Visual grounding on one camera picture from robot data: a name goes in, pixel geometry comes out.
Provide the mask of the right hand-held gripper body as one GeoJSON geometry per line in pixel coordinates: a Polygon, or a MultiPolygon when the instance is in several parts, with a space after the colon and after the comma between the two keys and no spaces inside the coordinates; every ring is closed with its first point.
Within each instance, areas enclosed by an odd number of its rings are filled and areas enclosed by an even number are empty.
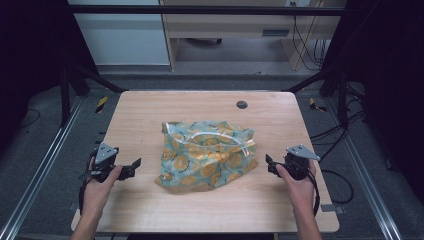
{"type": "Polygon", "coordinates": [[[284,167],[295,180],[303,180],[307,177],[310,160],[321,160],[320,156],[316,155],[303,144],[288,147],[286,151],[284,167]]]}

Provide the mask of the teal orange-patterned plastic zip bag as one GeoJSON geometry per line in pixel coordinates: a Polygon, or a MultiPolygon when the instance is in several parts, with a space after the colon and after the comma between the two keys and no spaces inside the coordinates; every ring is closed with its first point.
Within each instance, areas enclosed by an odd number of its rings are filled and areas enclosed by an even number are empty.
{"type": "Polygon", "coordinates": [[[155,183],[174,191],[206,191],[244,176],[258,166],[254,133],[227,121],[164,122],[155,183]]]}

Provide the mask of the black metal frame stand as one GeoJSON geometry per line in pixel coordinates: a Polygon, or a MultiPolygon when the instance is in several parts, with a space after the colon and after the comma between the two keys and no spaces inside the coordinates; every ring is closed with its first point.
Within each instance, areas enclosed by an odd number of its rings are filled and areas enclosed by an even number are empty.
{"type": "Polygon", "coordinates": [[[65,67],[60,73],[60,93],[62,106],[61,127],[63,127],[71,117],[69,87],[72,87],[78,96],[87,96],[90,92],[90,88],[86,83],[86,79],[94,80],[98,84],[116,93],[122,93],[126,91],[125,88],[121,88],[107,81],[98,73],[83,68],[82,66],[71,65],[69,67],[65,67]]]}
{"type": "Polygon", "coordinates": [[[322,97],[331,96],[335,91],[338,91],[337,118],[341,126],[344,129],[347,129],[347,79],[344,70],[341,67],[326,67],[318,73],[308,77],[306,80],[288,88],[287,92],[296,93],[319,80],[323,80],[323,84],[319,90],[322,97]]]}

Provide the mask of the person's right hand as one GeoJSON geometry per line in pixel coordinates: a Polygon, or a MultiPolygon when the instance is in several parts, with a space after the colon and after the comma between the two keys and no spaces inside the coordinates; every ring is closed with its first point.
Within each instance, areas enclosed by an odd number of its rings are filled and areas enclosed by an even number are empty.
{"type": "Polygon", "coordinates": [[[286,184],[295,218],[303,216],[315,219],[313,182],[309,178],[294,180],[282,165],[277,165],[276,169],[286,184]]]}

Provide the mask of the white cabinet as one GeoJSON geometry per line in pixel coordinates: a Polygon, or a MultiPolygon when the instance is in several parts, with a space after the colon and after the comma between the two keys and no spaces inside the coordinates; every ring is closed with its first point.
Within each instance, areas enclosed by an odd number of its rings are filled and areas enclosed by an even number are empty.
{"type": "Polygon", "coordinates": [[[98,66],[169,65],[160,14],[75,14],[98,66]]]}

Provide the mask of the grey metal table bracket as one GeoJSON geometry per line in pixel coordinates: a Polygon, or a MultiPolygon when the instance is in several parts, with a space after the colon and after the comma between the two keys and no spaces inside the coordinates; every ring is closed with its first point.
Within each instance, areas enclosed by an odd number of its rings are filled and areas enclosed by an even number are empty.
{"type": "Polygon", "coordinates": [[[322,212],[335,212],[336,214],[343,214],[345,210],[342,206],[336,206],[334,204],[321,204],[322,212]]]}

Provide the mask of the yellow black floor tape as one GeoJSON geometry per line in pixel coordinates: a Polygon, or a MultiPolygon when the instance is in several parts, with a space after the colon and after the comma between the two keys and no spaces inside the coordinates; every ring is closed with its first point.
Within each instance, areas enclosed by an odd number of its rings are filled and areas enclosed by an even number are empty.
{"type": "Polygon", "coordinates": [[[98,105],[97,105],[96,110],[95,110],[95,113],[101,113],[102,112],[102,110],[103,110],[103,108],[104,108],[107,100],[108,100],[108,97],[107,96],[103,96],[99,100],[98,105]]]}
{"type": "Polygon", "coordinates": [[[317,111],[320,111],[320,112],[327,112],[327,108],[326,108],[326,107],[322,107],[322,106],[318,106],[318,105],[315,103],[314,98],[310,98],[310,99],[309,99],[309,106],[310,106],[310,108],[311,108],[311,109],[313,109],[313,110],[317,110],[317,111]]]}

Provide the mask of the aluminium floor rail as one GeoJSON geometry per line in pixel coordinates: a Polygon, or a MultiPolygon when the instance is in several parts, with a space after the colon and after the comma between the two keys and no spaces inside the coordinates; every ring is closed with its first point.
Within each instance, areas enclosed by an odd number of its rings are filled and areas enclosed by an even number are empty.
{"type": "Polygon", "coordinates": [[[325,99],[324,103],[328,107],[328,112],[336,125],[336,130],[340,136],[334,146],[341,144],[344,153],[347,156],[347,161],[351,165],[352,171],[355,173],[356,179],[361,186],[364,196],[368,201],[373,215],[381,229],[386,240],[403,240],[401,233],[389,212],[375,182],[372,179],[370,172],[366,169],[366,165],[361,158],[361,155],[355,147],[353,140],[349,136],[349,126],[354,124],[358,119],[365,117],[363,111],[358,111],[350,114],[346,119],[346,127],[342,127],[342,120],[336,113],[336,106],[333,100],[325,99]]]}
{"type": "Polygon", "coordinates": [[[57,156],[71,131],[75,119],[77,118],[84,98],[76,97],[71,108],[68,119],[57,129],[53,140],[48,145],[43,158],[40,160],[36,171],[32,175],[29,183],[26,185],[25,191],[17,201],[13,212],[8,217],[8,220],[0,229],[0,240],[14,240],[20,227],[23,224],[29,210],[31,209],[39,191],[41,190],[51,167],[55,163],[57,156]]]}

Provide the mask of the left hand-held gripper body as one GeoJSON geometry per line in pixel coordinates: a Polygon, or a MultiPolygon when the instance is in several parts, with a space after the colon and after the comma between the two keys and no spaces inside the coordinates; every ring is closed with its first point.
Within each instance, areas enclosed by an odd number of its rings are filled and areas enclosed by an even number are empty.
{"type": "Polygon", "coordinates": [[[118,148],[111,147],[101,142],[94,151],[95,158],[89,170],[89,174],[98,182],[104,182],[114,168],[115,159],[118,153],[118,148]]]}

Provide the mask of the person's left hand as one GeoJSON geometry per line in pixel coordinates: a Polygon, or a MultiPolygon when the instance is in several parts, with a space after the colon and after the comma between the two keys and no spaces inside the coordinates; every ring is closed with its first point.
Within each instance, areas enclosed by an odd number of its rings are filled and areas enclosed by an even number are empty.
{"type": "Polygon", "coordinates": [[[122,165],[116,166],[107,179],[100,183],[97,180],[90,180],[84,192],[82,217],[100,218],[105,207],[111,189],[117,181],[122,170],[122,165]]]}

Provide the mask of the black curtain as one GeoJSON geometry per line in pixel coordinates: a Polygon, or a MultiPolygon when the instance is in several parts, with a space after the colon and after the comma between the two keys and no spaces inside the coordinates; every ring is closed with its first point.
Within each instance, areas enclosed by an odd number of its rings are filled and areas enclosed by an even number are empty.
{"type": "Polygon", "coordinates": [[[424,202],[424,0],[347,0],[325,64],[365,87],[388,158],[424,202]]]}
{"type": "Polygon", "coordinates": [[[38,16],[85,69],[97,68],[73,14],[58,10],[68,0],[0,0],[0,153],[27,113],[32,96],[59,84],[62,70],[38,16]]]}

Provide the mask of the black metal crossbar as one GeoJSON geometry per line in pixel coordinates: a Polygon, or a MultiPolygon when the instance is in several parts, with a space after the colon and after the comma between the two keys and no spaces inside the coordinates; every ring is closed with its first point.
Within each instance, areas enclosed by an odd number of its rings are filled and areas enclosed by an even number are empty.
{"type": "Polygon", "coordinates": [[[72,13],[90,14],[206,14],[206,15],[296,15],[342,16],[344,8],[194,6],[194,5],[69,5],[72,13]]]}

